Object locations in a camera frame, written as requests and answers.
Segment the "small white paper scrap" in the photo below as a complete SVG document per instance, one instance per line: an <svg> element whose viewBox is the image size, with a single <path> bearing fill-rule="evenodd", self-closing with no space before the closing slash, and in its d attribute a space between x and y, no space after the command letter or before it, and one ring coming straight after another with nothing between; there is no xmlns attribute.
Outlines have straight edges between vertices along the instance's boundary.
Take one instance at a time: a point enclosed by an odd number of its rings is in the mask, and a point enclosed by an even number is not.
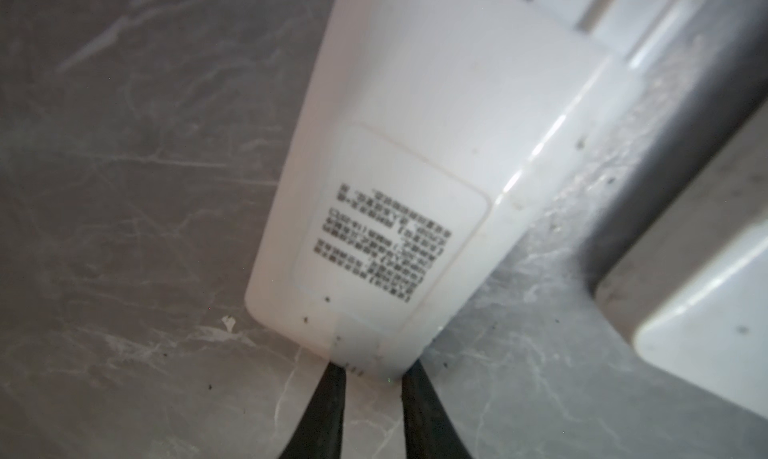
<svg viewBox="0 0 768 459"><path fill-rule="evenodd" d="M236 319L233 316L224 316L221 318L221 322L225 326L225 329L228 333L232 333L234 330L234 327L236 325Z"/></svg>

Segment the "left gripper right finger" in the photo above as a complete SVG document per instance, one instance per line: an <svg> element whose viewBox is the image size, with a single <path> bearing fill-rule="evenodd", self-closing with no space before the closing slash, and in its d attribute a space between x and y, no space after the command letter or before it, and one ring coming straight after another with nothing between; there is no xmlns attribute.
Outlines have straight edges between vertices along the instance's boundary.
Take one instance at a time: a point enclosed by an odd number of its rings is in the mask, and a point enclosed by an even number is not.
<svg viewBox="0 0 768 459"><path fill-rule="evenodd" d="M420 361L401 384L406 457L471 459Z"/></svg>

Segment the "white remote with display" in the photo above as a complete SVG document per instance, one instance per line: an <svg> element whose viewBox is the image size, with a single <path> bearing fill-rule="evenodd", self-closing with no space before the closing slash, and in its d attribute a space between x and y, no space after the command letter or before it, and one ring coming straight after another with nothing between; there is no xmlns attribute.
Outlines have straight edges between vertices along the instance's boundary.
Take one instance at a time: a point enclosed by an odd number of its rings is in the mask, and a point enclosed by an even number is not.
<svg viewBox="0 0 768 459"><path fill-rule="evenodd" d="M706 0L335 0L246 289L344 369L418 359Z"/></svg>

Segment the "white remote control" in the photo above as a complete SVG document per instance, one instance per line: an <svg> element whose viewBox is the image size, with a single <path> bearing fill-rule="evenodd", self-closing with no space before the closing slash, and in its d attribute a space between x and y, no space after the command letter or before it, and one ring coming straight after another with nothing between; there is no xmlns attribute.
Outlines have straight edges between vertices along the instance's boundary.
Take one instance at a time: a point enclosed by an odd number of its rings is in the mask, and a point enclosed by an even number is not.
<svg viewBox="0 0 768 459"><path fill-rule="evenodd" d="M647 363L767 413L767 110L758 108L595 291Z"/></svg>

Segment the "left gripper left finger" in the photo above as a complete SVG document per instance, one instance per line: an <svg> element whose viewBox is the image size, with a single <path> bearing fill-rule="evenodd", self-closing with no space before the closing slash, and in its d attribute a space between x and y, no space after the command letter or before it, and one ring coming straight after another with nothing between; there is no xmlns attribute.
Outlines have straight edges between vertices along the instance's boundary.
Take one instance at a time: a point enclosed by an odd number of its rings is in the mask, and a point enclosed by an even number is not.
<svg viewBox="0 0 768 459"><path fill-rule="evenodd" d="M340 459L346 371L329 363L280 459Z"/></svg>

